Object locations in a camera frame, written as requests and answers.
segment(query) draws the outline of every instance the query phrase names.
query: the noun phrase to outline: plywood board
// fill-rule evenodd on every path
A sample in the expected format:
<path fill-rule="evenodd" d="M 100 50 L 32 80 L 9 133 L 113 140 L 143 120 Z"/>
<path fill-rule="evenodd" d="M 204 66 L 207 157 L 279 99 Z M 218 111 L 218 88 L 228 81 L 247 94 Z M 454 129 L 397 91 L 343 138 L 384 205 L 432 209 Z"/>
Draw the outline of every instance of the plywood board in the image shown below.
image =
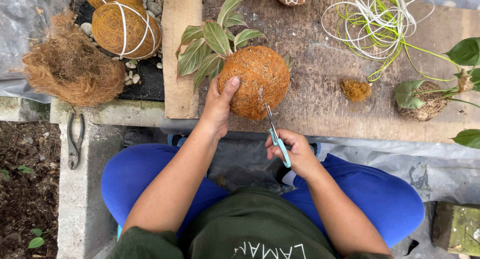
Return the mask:
<path fill-rule="evenodd" d="M 204 0 L 203 19 L 216 19 L 225 0 Z M 245 0 L 239 6 L 249 28 L 266 34 L 268 40 L 255 42 L 272 48 L 280 55 L 290 53 L 296 60 L 291 83 L 282 102 L 273 110 L 274 122 L 298 133 L 312 136 L 405 140 L 452 143 L 448 138 L 459 131 L 480 127 L 480 109 L 450 102 L 433 120 L 415 122 L 402 119 L 395 108 L 394 93 L 403 81 L 422 77 L 414 70 L 405 52 L 401 53 L 384 75 L 372 86 L 372 97 L 363 104 L 352 104 L 341 91 L 345 78 L 366 81 L 381 64 L 352 53 L 340 41 L 329 38 L 320 20 L 324 10 L 337 0 L 309 0 L 297 7 L 286 7 L 278 0 Z M 421 18 L 432 5 L 418 2 L 410 12 Z M 327 28 L 335 30 L 336 21 L 326 17 Z M 237 34 L 241 29 L 232 29 Z M 480 33 L 480 11 L 435 6 L 434 13 L 418 24 L 417 32 L 407 42 L 441 54 L 464 38 Z M 446 60 L 415 49 L 413 63 L 422 72 L 437 78 L 453 78 L 455 67 Z M 442 88 L 456 82 L 438 82 Z M 205 103 L 207 84 L 200 87 L 199 114 Z M 480 103 L 480 93 L 459 96 Z M 268 122 L 233 117 L 232 131 L 267 132 Z"/>
<path fill-rule="evenodd" d="M 194 118 L 198 114 L 198 92 L 194 93 L 194 76 L 177 82 L 177 57 L 183 31 L 202 24 L 202 0 L 165 0 L 162 15 L 163 76 L 165 84 L 165 118 Z"/>

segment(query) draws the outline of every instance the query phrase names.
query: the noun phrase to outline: teal scissors handle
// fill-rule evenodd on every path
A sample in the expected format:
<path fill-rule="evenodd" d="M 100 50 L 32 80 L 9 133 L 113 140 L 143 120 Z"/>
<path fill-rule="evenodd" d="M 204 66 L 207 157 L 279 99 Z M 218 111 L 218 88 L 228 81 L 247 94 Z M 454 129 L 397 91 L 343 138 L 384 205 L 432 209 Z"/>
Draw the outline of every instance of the teal scissors handle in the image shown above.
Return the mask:
<path fill-rule="evenodd" d="M 273 134 L 273 129 L 270 129 L 268 131 L 270 132 L 270 136 L 272 137 L 273 145 L 276 147 L 279 147 L 283 153 L 283 157 L 285 158 L 285 161 L 283 161 L 283 164 L 285 165 L 286 168 L 290 168 L 292 164 L 290 163 L 289 153 L 285 148 L 285 144 L 283 143 L 283 140 L 280 138 L 278 140 L 275 139 L 275 135 Z"/>

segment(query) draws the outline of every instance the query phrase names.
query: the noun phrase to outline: hand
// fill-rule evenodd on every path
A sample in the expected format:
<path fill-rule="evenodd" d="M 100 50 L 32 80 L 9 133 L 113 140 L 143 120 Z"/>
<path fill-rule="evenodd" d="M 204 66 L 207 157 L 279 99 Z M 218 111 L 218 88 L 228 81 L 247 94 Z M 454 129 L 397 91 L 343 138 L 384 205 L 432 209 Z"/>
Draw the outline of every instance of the hand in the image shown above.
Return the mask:
<path fill-rule="evenodd" d="M 283 139 L 285 145 L 292 147 L 292 150 L 287 150 L 292 164 L 291 169 L 306 181 L 308 181 L 309 178 L 313 178 L 319 172 L 319 168 L 321 168 L 322 165 L 312 152 L 307 138 L 302 134 L 282 128 L 276 128 L 276 133 L 278 138 Z M 265 147 L 267 148 L 267 159 L 271 160 L 276 156 L 285 161 L 280 147 L 273 146 L 271 135 L 268 135 Z"/>
<path fill-rule="evenodd" d="M 198 126 L 213 132 L 213 138 L 216 140 L 220 140 L 227 134 L 228 119 L 233 115 L 230 112 L 230 101 L 239 86 L 240 77 L 234 76 L 226 82 L 222 94 L 219 94 L 219 75 L 215 76 L 210 83 L 205 108 Z"/>

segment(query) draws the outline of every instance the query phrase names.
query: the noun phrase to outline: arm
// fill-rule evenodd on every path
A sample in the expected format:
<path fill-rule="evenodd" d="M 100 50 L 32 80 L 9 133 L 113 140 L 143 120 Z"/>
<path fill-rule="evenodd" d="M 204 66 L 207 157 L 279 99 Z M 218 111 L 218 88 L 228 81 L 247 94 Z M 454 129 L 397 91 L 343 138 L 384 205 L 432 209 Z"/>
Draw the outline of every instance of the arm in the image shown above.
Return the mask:
<path fill-rule="evenodd" d="M 288 152 L 292 170 L 308 184 L 320 219 L 338 254 L 346 257 L 353 252 L 379 253 L 392 256 L 390 249 L 365 214 L 340 189 L 332 176 L 318 162 L 307 139 L 298 133 L 277 129 L 278 137 L 292 147 Z M 265 143 L 267 158 L 284 159 L 269 136 Z"/>
<path fill-rule="evenodd" d="M 230 100 L 240 85 L 235 76 L 223 93 L 212 79 L 205 109 L 196 127 L 173 159 L 153 179 L 131 209 L 123 231 L 138 226 L 150 232 L 177 232 L 207 173 L 220 138 L 227 133 Z"/>

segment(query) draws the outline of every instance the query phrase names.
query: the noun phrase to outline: soil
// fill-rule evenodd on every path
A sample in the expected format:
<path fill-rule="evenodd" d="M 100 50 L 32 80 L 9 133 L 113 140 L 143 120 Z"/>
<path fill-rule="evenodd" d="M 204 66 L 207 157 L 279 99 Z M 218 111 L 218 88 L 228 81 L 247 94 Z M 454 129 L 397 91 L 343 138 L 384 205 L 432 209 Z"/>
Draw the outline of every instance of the soil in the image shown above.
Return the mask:
<path fill-rule="evenodd" d="M 56 258 L 60 147 L 56 124 L 0 121 L 0 258 Z M 28 249 L 36 228 L 45 244 Z"/>

